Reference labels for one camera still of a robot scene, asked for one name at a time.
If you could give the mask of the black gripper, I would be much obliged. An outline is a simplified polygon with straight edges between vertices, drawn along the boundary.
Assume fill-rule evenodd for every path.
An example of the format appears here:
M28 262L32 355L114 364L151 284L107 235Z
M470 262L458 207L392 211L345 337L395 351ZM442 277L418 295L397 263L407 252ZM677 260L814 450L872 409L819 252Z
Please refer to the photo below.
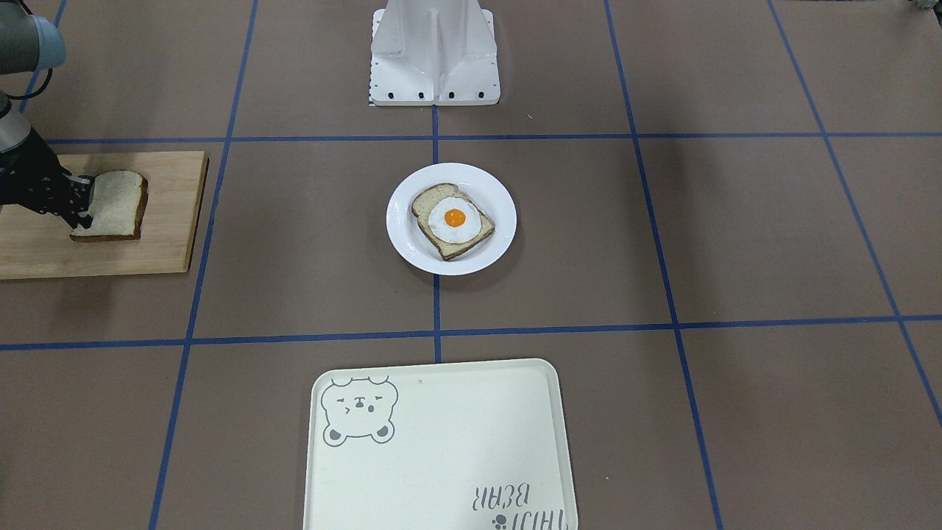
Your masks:
M88 205L73 205L75 194L90 194L94 177L68 175L43 140L26 140L1 155L1 204L20 205L38 214L62 216L73 229L91 227Z

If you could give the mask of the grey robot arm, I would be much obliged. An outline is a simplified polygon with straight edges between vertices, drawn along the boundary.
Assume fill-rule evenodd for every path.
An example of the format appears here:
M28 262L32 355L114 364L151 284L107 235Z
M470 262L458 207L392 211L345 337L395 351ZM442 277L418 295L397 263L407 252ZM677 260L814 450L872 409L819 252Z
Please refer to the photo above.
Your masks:
M66 60L60 31L33 15L20 1L2 2L2 74L51 71ZM2 205L20 205L37 214L60 216L71 228L89 228L93 177L72 174L15 103L1 94Z

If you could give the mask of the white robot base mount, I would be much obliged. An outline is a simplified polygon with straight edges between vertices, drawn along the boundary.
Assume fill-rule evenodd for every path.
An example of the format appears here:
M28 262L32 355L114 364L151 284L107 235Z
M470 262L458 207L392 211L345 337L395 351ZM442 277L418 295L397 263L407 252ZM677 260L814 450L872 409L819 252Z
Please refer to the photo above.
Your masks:
M480 2L389 1L373 12L371 30L371 105L500 101L494 15Z

